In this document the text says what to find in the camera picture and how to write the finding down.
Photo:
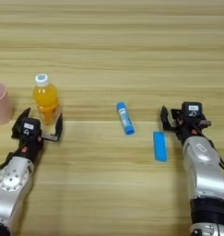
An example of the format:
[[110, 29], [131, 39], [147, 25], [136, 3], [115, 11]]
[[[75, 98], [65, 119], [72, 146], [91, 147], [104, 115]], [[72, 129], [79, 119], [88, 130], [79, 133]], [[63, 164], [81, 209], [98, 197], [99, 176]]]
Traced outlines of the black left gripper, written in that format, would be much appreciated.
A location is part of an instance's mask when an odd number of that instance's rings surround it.
[[[23, 111], [23, 113], [17, 118], [16, 122], [12, 127], [12, 138], [18, 139], [18, 150], [16, 155], [18, 157], [29, 159], [34, 163], [39, 157], [40, 153], [43, 150], [44, 142], [51, 141], [51, 138], [47, 136], [20, 136], [20, 124], [21, 121], [29, 116], [30, 108]], [[52, 141], [57, 142], [60, 140], [61, 134], [63, 132], [63, 115], [60, 114], [56, 126], [55, 133], [52, 136]]]

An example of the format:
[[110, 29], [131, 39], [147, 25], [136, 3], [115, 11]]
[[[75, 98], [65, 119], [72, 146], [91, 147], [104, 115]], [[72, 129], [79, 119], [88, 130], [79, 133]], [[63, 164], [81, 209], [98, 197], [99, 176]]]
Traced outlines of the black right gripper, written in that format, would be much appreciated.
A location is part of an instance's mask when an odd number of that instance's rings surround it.
[[202, 130], [211, 126], [211, 121], [201, 120], [200, 122], [187, 123], [185, 120], [176, 120], [175, 127], [171, 126], [168, 118], [168, 110], [165, 106], [161, 108], [160, 120], [164, 131], [175, 132], [182, 144], [192, 136], [203, 136]]

